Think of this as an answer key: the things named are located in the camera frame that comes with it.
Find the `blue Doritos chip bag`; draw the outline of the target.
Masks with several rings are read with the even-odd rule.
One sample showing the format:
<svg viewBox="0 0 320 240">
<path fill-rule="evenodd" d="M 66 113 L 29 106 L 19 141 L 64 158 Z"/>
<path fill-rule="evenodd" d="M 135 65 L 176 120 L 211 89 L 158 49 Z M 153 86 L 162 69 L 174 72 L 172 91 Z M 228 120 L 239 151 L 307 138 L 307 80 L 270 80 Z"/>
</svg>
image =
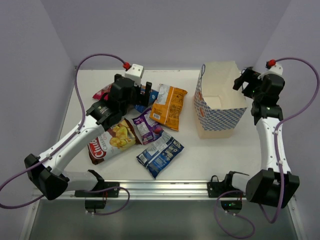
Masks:
<svg viewBox="0 0 320 240">
<path fill-rule="evenodd" d="M 150 95 L 149 95 L 149 100 L 148 100 L 148 106 L 143 106 L 143 105 L 135 105 L 134 109 L 137 110 L 139 113 L 143 113 L 148 107 L 152 106 L 154 102 L 156 101 L 158 97 L 159 92 L 151 89 L 150 90 Z"/>
</svg>

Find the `red KitKat snack bag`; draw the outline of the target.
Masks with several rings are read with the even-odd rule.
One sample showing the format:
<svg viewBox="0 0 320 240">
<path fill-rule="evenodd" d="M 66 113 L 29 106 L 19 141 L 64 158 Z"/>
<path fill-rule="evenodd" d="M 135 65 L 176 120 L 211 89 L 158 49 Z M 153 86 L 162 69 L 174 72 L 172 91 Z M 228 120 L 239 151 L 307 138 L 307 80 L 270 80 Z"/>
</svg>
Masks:
<svg viewBox="0 0 320 240">
<path fill-rule="evenodd" d="M 108 84 L 107 86 L 105 86 L 104 88 L 100 89 L 98 92 L 96 92 L 92 98 L 95 100 L 100 100 L 102 98 L 102 96 L 104 95 L 108 95 L 110 90 L 111 90 L 112 84 Z"/>
</svg>

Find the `checkered paper bag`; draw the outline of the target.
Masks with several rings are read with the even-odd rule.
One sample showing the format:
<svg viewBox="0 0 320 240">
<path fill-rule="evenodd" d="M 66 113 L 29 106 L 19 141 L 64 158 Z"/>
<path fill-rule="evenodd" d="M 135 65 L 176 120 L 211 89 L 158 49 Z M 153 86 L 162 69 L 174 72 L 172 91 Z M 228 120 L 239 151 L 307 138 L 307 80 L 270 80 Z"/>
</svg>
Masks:
<svg viewBox="0 0 320 240">
<path fill-rule="evenodd" d="M 198 136 L 200 139 L 229 138 L 247 109 L 246 97 L 240 90 L 233 90 L 240 70 L 234 61 L 204 64 L 202 85 L 200 87 L 198 76 L 193 95 Z"/>
</svg>

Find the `orange snack bag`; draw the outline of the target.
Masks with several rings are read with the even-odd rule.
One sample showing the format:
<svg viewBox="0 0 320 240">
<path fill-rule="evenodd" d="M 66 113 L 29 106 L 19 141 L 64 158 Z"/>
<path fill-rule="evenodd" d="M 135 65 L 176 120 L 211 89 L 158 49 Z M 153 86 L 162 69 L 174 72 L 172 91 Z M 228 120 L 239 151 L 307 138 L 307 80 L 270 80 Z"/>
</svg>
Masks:
<svg viewBox="0 0 320 240">
<path fill-rule="evenodd" d="M 152 105 L 149 117 L 159 124 L 179 131 L 179 117 L 188 92 L 162 83 L 159 86 L 158 96 Z"/>
</svg>

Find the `purple snack packet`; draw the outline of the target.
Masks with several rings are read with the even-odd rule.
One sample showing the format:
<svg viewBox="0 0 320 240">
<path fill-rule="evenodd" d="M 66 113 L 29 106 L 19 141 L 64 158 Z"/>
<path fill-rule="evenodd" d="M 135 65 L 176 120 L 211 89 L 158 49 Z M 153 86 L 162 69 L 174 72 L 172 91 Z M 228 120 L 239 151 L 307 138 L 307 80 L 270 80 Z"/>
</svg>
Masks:
<svg viewBox="0 0 320 240">
<path fill-rule="evenodd" d="M 149 107 L 140 116 L 132 119 L 141 136 L 143 145 L 156 141 L 164 131 L 160 123 L 150 118 L 151 111 L 152 108 Z"/>
</svg>

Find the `brown Chips Ahoy bag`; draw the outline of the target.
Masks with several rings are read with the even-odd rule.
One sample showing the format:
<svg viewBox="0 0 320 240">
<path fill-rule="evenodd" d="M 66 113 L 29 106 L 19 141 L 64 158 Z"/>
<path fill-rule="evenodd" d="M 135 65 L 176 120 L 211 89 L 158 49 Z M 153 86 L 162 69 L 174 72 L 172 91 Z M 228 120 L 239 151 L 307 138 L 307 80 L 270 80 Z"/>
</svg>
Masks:
<svg viewBox="0 0 320 240">
<path fill-rule="evenodd" d="M 135 145 L 141 144 L 133 125 L 128 119 L 124 118 L 93 139 L 87 145 L 87 148 L 92 164 L 98 165 Z"/>
</svg>

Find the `dark blue snack packet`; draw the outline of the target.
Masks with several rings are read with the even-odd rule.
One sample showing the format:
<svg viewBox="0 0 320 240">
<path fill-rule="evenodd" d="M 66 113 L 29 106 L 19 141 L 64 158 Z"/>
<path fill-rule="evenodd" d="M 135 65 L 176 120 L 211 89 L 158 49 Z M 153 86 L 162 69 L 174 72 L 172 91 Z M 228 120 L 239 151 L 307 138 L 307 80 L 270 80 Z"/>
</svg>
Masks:
<svg viewBox="0 0 320 240">
<path fill-rule="evenodd" d="M 136 159 L 156 179 L 183 149 L 179 141 L 163 131 Z"/>
</svg>

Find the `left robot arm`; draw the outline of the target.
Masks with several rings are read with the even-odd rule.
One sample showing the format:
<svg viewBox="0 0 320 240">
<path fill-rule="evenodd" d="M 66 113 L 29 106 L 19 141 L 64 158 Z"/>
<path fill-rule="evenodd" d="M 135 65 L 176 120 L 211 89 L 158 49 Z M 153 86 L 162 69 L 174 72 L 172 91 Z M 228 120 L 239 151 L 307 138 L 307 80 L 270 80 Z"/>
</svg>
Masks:
<svg viewBox="0 0 320 240">
<path fill-rule="evenodd" d="M 152 83 L 147 82 L 141 93 L 141 87 L 131 78 L 116 74 L 109 92 L 92 104 L 77 126 L 52 148 L 39 156 L 30 154 L 25 158 L 29 179 L 50 201 L 67 191 L 101 195 L 104 180 L 98 173 L 94 170 L 66 172 L 65 168 L 92 140 L 118 124 L 131 106 L 147 106 L 151 89 Z"/>
</svg>

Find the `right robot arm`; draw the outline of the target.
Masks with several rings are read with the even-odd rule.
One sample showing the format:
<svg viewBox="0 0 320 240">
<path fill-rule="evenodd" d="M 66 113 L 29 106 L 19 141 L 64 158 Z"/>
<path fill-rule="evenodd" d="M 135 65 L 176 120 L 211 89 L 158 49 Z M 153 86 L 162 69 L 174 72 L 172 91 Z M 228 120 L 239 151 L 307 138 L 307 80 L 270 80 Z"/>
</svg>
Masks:
<svg viewBox="0 0 320 240">
<path fill-rule="evenodd" d="M 245 97 L 253 100 L 251 115 L 258 132 L 261 151 L 261 169 L 253 176 L 232 172 L 232 179 L 223 183 L 223 192 L 235 196 L 240 190 L 251 203 L 270 207 L 287 206 L 298 189 L 300 179 L 287 162 L 283 137 L 283 111 L 277 104 L 285 86 L 283 68 L 275 64 L 264 73 L 247 68 L 234 80 L 233 89 L 242 90 Z"/>
</svg>

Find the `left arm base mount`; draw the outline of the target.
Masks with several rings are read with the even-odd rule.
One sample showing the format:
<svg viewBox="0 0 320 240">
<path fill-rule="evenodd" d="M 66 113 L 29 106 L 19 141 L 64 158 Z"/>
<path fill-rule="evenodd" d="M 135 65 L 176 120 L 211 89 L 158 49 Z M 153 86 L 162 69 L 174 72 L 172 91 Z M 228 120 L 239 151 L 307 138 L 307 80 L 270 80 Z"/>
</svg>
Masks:
<svg viewBox="0 0 320 240">
<path fill-rule="evenodd" d="M 92 176 L 94 176 L 97 180 L 97 183 L 94 185 L 94 188 L 90 190 L 90 192 L 85 192 L 82 190 L 76 190 L 74 196 L 77 198 L 117 198 L 119 196 L 119 189 L 113 187 L 119 187 L 120 183 L 115 181 L 105 181 L 102 176 L 100 176 L 96 171 L 89 169 L 87 171 Z M 111 190 L 105 192 L 96 192 L 93 191 L 101 191 L 107 188 L 113 188 Z"/>
</svg>

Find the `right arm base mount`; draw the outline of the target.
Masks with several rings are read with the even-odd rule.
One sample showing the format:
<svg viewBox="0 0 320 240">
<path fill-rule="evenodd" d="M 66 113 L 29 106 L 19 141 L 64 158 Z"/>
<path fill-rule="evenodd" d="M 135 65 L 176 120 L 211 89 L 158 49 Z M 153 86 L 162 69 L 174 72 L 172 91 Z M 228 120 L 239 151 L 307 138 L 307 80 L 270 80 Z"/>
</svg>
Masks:
<svg viewBox="0 0 320 240">
<path fill-rule="evenodd" d="M 248 181 L 250 177 L 246 173 L 230 171 L 225 175 L 222 181 L 219 181 L 217 175 L 212 175 L 210 181 L 206 184 L 208 197 L 217 198 L 225 192 L 238 190 L 238 188 L 234 188 L 232 185 L 232 180 L 234 176 L 241 176 L 245 181 Z"/>
</svg>

